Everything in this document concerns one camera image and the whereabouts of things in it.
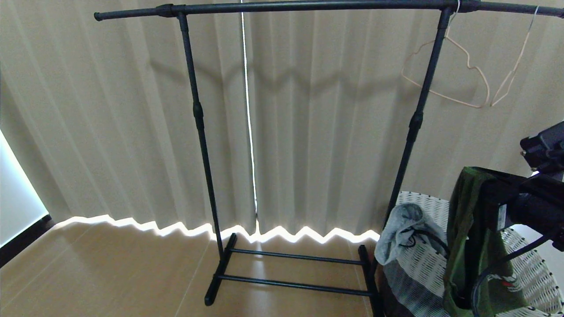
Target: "light under curtain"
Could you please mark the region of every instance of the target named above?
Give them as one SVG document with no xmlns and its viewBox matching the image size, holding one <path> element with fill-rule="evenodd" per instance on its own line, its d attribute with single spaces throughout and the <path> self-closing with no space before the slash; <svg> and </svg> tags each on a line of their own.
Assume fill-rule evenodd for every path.
<svg viewBox="0 0 564 317">
<path fill-rule="evenodd" d="M 245 14 L 261 231 L 381 230 L 420 92 L 400 70 L 434 38 L 438 17 L 429 10 Z M 450 36 L 468 49 L 494 93 L 530 22 L 519 14 L 459 14 Z M 430 49 L 406 68 L 418 82 Z M 561 21 L 538 16 L 502 102 L 473 109 L 429 95 L 402 190 L 449 199 L 464 166 L 529 176 L 519 141 L 564 117 L 563 51 Z M 481 104 L 486 89 L 465 64 L 464 53 L 445 43 L 432 89 Z"/>
<path fill-rule="evenodd" d="M 0 5 L 1 129 L 56 221 L 212 222 L 178 21 L 92 16 L 161 4 Z M 190 30 L 221 225 L 254 232 L 241 16 Z"/>
</svg>

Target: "green cloth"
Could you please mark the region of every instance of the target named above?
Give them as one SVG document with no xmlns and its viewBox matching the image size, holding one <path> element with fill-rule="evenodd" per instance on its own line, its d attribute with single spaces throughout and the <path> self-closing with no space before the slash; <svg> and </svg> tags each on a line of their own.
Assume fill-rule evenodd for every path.
<svg viewBox="0 0 564 317">
<path fill-rule="evenodd" d="M 467 283 L 465 252 L 479 254 L 477 265 L 471 267 L 469 289 L 472 289 L 474 282 L 486 267 L 507 255 L 501 233 L 486 228 L 486 222 L 482 219 L 486 207 L 480 199 L 480 190 L 484 182 L 493 179 L 495 177 L 486 170 L 465 167 L 452 192 L 447 226 L 447 242 L 451 254 L 444 275 L 443 306 L 453 317 L 473 316 L 471 307 L 460 307 L 457 303 L 464 305 L 455 300 Z M 478 306 L 481 316 L 494 316 L 526 306 L 519 282 L 514 281 L 511 263 L 498 266 L 494 273 L 497 276 L 490 275 L 491 280 L 484 280 L 479 290 Z"/>
</svg>

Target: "white label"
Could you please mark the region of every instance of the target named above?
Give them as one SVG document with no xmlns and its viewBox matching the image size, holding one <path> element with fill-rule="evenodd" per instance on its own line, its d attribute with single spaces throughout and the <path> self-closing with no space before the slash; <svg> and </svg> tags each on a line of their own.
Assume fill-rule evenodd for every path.
<svg viewBox="0 0 564 317">
<path fill-rule="evenodd" d="M 499 206 L 497 210 L 497 230 L 503 229 L 505 227 L 505 215 L 507 212 L 507 204 Z"/>
</svg>

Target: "black garment rack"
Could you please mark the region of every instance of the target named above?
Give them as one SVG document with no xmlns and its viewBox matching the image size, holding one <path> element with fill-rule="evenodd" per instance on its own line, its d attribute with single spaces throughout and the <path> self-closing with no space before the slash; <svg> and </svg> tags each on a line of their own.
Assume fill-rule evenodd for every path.
<svg viewBox="0 0 564 317">
<path fill-rule="evenodd" d="M 180 30 L 182 31 L 182 39 L 184 40 L 184 52 L 186 53 L 186 63 L 188 66 L 188 76 L 190 78 L 190 87 L 193 98 L 193 114 L 196 120 L 196 127 L 198 136 L 200 138 L 200 148 L 202 152 L 202 159 L 204 161 L 204 171 L 206 175 L 206 182 L 208 186 L 208 194 L 210 198 L 211 214 L 214 221 L 215 235 L 217 237 L 217 247 L 219 250 L 219 264 L 212 277 L 210 286 L 205 295 L 205 304 L 210 306 L 214 303 L 215 297 L 219 290 L 222 280 L 241 281 L 247 283 L 276 285 L 292 288 L 320 290 L 323 292 L 342 293 L 357 296 L 366 296 L 370 299 L 372 306 L 372 313 L 376 317 L 382 317 L 382 302 L 376 288 L 374 280 L 374 273 L 378 263 L 374 258 L 372 263 L 368 256 L 368 252 L 364 245 L 358 248 L 360 260 L 353 261 L 348 259 L 335 259 L 324 257 L 310 257 L 297 254 L 287 253 L 274 253 L 263 252 L 246 249 L 235 248 L 237 242 L 237 235 L 232 234 L 227 246 L 223 248 L 220 227 L 217 217 L 217 207 L 215 205 L 215 194 L 212 182 L 212 171 L 210 169 L 210 162 L 208 157 L 208 146 L 206 145 L 206 136 L 204 133 L 204 111 L 200 103 L 198 95 L 198 88 L 196 84 L 196 72 L 194 70 L 194 62 L 192 60 L 192 49 L 190 38 L 188 36 L 188 21 L 187 15 L 194 14 L 220 14 L 220 13 L 241 13 L 241 12 L 274 12 L 274 11 L 312 11 L 312 10 L 370 10 L 370 9 L 426 9 L 426 10 L 440 10 L 440 18 L 437 27 L 437 34 L 435 35 L 435 42 L 431 57 L 429 59 L 425 79 L 421 87 L 421 93 L 417 103 L 417 108 L 409 122 L 409 131 L 407 133 L 406 146 L 402 154 L 402 160 L 399 165 L 398 173 L 395 179 L 394 188 L 390 197 L 386 212 L 386 221 L 390 216 L 390 212 L 395 205 L 399 195 L 399 190 L 406 173 L 407 164 L 413 145 L 417 138 L 417 134 L 423 122 L 423 110 L 429 95 L 433 75 L 437 67 L 439 53 L 443 44 L 445 31 L 448 25 L 450 16 L 458 9 L 458 13 L 467 13 L 473 11 L 497 11 L 497 12 L 513 12 L 520 14 L 534 14 L 537 15 L 556 16 L 564 18 L 564 8 L 542 7 L 534 5 L 520 5 L 515 3 L 498 3 L 498 2 L 482 2 L 480 0 L 306 0 L 306 1 L 280 1 L 280 2 L 245 2 L 245 3 L 215 3 L 206 5 L 162 5 L 155 8 L 144 8 L 136 10 L 123 10 L 112 12 L 96 12 L 94 18 L 97 21 L 120 19 L 123 17 L 138 17 L 138 16 L 162 16 L 162 17 L 175 17 L 180 23 Z M 334 262 L 352 265 L 361 265 L 364 272 L 364 281 L 367 290 L 347 289 L 337 287 L 327 287 L 321 285 L 289 283 L 284 281 L 254 279 L 243 276 L 227 275 L 225 274 L 227 265 L 231 258 L 232 253 L 246 253 L 246 254 L 259 254 L 262 256 L 273 256 L 294 259 L 306 259 L 322 262 Z"/>
</svg>

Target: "tiled floor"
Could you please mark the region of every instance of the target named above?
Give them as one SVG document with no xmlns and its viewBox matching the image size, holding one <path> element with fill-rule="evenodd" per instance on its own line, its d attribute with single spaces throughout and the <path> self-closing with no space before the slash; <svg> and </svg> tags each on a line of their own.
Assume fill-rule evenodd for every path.
<svg viewBox="0 0 564 317">
<path fill-rule="evenodd" d="M 338 236 L 325 244 L 280 237 L 239 248 L 358 259 Z M 134 226 L 58 226 L 0 270 L 0 315 L 12 316 L 371 316 L 368 300 L 223 281 L 215 304 L 204 294 L 217 266 L 207 233 L 160 236 Z M 228 274 L 365 289 L 359 266 L 234 254 Z"/>
</svg>

